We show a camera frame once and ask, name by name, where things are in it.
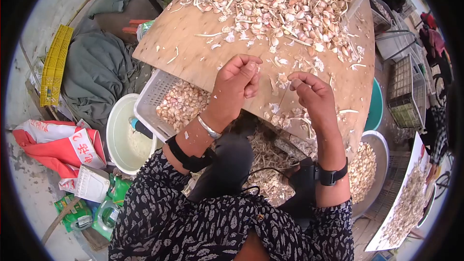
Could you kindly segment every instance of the silver bracelet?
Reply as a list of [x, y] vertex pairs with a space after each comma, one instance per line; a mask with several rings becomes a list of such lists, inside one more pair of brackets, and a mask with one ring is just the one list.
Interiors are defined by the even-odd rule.
[[201, 119], [200, 115], [198, 115], [197, 118], [198, 118], [198, 122], [200, 122], [201, 126], [203, 126], [203, 128], [206, 130], [206, 132], [208, 132], [209, 136], [211, 136], [214, 140], [218, 140], [222, 136], [221, 133], [217, 133], [216, 131], [209, 128], [209, 126], [206, 125], [206, 123], [203, 121], [203, 119]]

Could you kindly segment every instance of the white bucket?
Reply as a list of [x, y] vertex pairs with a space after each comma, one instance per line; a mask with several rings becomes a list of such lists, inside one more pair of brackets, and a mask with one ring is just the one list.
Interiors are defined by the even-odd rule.
[[135, 132], [129, 122], [134, 118], [138, 94], [127, 94], [113, 106], [106, 126], [106, 141], [111, 161], [124, 173], [135, 175], [163, 142]]

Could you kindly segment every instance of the hand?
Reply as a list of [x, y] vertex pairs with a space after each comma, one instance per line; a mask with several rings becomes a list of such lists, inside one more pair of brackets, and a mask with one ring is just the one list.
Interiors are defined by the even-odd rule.
[[332, 87], [309, 72], [293, 72], [288, 79], [290, 90], [297, 92], [299, 103], [308, 110], [316, 134], [340, 133]]
[[235, 55], [217, 73], [211, 101], [201, 113], [201, 119], [212, 129], [221, 133], [236, 119], [245, 98], [258, 93], [258, 67], [263, 61], [253, 55]]
[[435, 176], [435, 173], [437, 172], [438, 165], [432, 165], [429, 171], [429, 175], [426, 178], [426, 184], [429, 184], [432, 178]]

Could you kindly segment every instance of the bicycle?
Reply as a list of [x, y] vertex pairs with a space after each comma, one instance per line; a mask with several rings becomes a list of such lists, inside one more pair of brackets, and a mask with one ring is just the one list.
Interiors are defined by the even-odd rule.
[[435, 74], [432, 77], [435, 79], [435, 98], [440, 107], [446, 106], [446, 95], [448, 95], [448, 80], [441, 73]]

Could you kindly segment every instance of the bicycle wheel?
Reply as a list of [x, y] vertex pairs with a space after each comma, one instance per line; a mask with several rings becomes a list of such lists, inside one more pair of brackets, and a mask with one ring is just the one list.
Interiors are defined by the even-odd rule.
[[442, 75], [436, 75], [435, 78], [435, 98], [437, 99], [438, 105], [440, 107], [445, 107], [446, 105], [446, 84], [444, 82]]
[[445, 189], [448, 188], [449, 182], [450, 182], [449, 171], [445, 172], [444, 174], [442, 174], [441, 176], [437, 178], [437, 181], [435, 182], [437, 184], [437, 193], [435, 195], [435, 200], [441, 197]]

